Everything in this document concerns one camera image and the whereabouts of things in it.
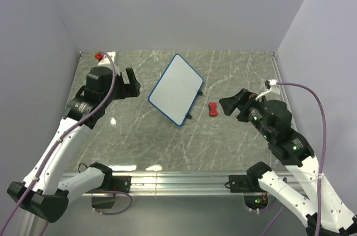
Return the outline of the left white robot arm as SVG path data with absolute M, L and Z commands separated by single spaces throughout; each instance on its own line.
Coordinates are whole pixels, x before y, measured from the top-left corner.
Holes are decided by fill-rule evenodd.
M 21 209 L 54 223 L 83 194 L 113 188 L 112 169 L 98 162 L 66 181 L 61 178 L 76 149 L 104 116 L 109 104 L 139 96 L 141 85 L 133 69 L 126 68 L 126 74 L 128 83 L 124 83 L 121 72 L 113 73 L 105 66 L 93 67 L 87 73 L 85 85 L 67 103 L 57 132 L 35 168 L 7 189 Z

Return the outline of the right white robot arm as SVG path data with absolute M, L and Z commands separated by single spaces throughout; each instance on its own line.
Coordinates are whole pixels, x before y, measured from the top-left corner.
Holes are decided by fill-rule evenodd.
M 292 128 L 292 113 L 285 102 L 259 98 L 242 89 L 232 97 L 221 98 L 219 103 L 225 115 L 238 110 L 237 120 L 257 129 L 305 194 L 281 180 L 264 162 L 247 169 L 246 184 L 250 190 L 262 189 L 273 195 L 298 217 L 308 235 L 356 233 L 356 215 L 339 198 L 327 177 L 319 173 L 319 161 L 307 139 Z

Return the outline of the red bone-shaped eraser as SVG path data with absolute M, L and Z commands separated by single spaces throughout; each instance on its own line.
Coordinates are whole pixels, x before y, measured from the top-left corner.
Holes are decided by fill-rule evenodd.
M 210 117 L 218 116 L 217 103 L 216 102 L 208 103 L 208 108 L 209 108 L 209 116 Z

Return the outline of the blue framed whiteboard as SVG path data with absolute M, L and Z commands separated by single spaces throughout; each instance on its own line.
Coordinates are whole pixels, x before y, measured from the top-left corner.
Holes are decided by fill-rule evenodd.
M 148 102 L 177 126 L 183 126 L 204 84 L 203 77 L 175 54 L 148 96 Z

